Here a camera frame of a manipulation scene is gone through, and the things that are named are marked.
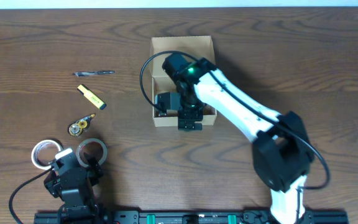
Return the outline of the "clear tape roll red-print core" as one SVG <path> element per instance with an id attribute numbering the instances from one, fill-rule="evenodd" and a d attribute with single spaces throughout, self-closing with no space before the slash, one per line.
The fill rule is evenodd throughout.
<path id="1" fill-rule="evenodd" d="M 81 151 L 82 151 L 82 149 L 83 149 L 86 145 L 88 145 L 88 144 L 90 144 L 90 143 L 93 143 L 93 142 L 98 143 L 98 144 L 101 146 L 102 150 L 103 150 L 103 155 L 102 155 L 101 159 L 98 161 L 98 164 L 101 166 L 101 165 L 105 162 L 105 160 L 106 160 L 106 158 L 107 158 L 108 149 L 107 149 L 107 146 L 105 145 L 105 143 L 103 143 L 101 140 L 96 139 L 96 138 L 86 139 L 86 140 L 82 141 L 82 142 L 78 145 L 78 147 L 77 147 L 77 149 L 76 149 L 76 152 L 75 152 L 76 158 L 77 158 L 77 160 L 78 160 L 80 166 L 82 166 L 82 167 L 87 168 L 87 167 L 90 166 L 90 164 L 89 164 L 89 163 L 85 164 L 85 162 L 82 160 L 82 158 L 81 158 Z"/>

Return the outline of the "white-core clear tape roll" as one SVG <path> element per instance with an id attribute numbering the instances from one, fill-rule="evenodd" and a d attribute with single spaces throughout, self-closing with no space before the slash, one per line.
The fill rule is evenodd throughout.
<path id="1" fill-rule="evenodd" d="M 51 139 L 46 139 L 46 140 L 42 140 L 42 141 L 38 142 L 34 146 L 32 152 L 31 152 L 31 161 L 32 161 L 33 165 L 38 169 L 48 170 L 51 168 L 51 165 L 45 165 L 45 164 L 41 163 L 39 160 L 40 151 L 45 149 L 47 146 L 55 146 L 57 148 L 58 152 L 63 150 L 61 144 L 59 144 L 56 141 L 51 140 Z"/>

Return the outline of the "yellow correction tape dispenser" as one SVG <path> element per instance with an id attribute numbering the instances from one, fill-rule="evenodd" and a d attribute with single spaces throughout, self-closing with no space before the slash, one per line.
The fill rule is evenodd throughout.
<path id="1" fill-rule="evenodd" d="M 77 137 L 83 134 L 89 127 L 91 120 L 96 116 L 95 113 L 85 116 L 68 126 L 68 133 L 71 136 Z"/>

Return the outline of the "cardboard box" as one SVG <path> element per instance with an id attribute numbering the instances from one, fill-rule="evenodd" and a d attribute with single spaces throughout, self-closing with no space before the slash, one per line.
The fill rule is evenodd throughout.
<path id="1" fill-rule="evenodd" d="M 150 54 L 177 50 L 188 53 L 196 58 L 204 57 L 215 63 L 213 40 L 210 36 L 184 36 L 184 37 L 153 37 L 151 38 Z M 163 71 L 162 64 L 167 56 L 161 55 L 149 63 L 148 70 L 152 77 L 152 97 L 159 93 L 175 92 L 176 86 L 170 77 Z M 178 113 L 168 110 L 166 115 L 160 115 L 154 108 L 153 121 L 155 127 L 178 126 Z"/>

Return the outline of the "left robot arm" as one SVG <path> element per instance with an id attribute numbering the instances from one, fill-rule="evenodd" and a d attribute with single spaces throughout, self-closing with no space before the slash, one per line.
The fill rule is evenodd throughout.
<path id="1" fill-rule="evenodd" d="M 85 157 L 88 163 L 82 166 L 71 149 L 59 152 L 44 180 L 49 193 L 64 202 L 69 221 L 93 220 L 99 213 L 93 186 L 99 183 L 103 172 L 95 157 L 88 154 Z"/>

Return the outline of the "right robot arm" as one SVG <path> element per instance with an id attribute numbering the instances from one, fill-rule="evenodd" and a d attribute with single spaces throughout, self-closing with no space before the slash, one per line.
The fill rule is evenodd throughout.
<path id="1" fill-rule="evenodd" d="M 205 58 L 179 51 L 167 55 L 162 69 L 177 90 L 156 96 L 158 110 L 176 110 L 180 129 L 200 129 L 205 105 L 219 111 L 252 143 L 254 170 L 272 194 L 273 218 L 279 223 L 300 221 L 305 213 L 302 190 L 314 159 L 300 117 L 256 102 Z"/>

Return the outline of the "yellow highlighter marker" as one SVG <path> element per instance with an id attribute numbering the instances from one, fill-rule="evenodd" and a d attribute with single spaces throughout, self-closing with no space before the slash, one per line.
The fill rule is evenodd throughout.
<path id="1" fill-rule="evenodd" d="M 77 90 L 87 99 L 89 100 L 95 107 L 99 110 L 105 109 L 107 104 L 100 99 L 97 95 L 95 95 L 88 87 L 85 85 L 79 85 Z"/>

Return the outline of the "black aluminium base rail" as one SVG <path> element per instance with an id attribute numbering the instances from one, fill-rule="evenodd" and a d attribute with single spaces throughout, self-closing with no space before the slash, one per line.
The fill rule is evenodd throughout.
<path id="1" fill-rule="evenodd" d="M 36 213 L 34 223 L 112 223 L 112 224 L 268 224 L 277 223 L 267 210 L 243 212 L 137 212 L 116 211 L 94 220 L 74 220 L 65 213 Z"/>

